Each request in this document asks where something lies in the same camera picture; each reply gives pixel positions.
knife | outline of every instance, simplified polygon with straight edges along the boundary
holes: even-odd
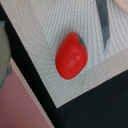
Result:
[[[104,42],[104,55],[107,56],[110,46],[109,18],[106,0],[96,0]]]

striped cloth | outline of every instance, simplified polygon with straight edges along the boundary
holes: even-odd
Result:
[[[57,108],[128,69],[128,14],[112,0],[107,0],[107,57],[95,0],[1,0],[1,4]],[[71,31],[83,38],[89,60],[77,77],[67,81],[57,73],[54,58]]]

black surface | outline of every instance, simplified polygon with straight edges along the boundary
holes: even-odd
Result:
[[[128,71],[56,109],[1,6],[0,20],[14,61],[56,128],[128,128]]]

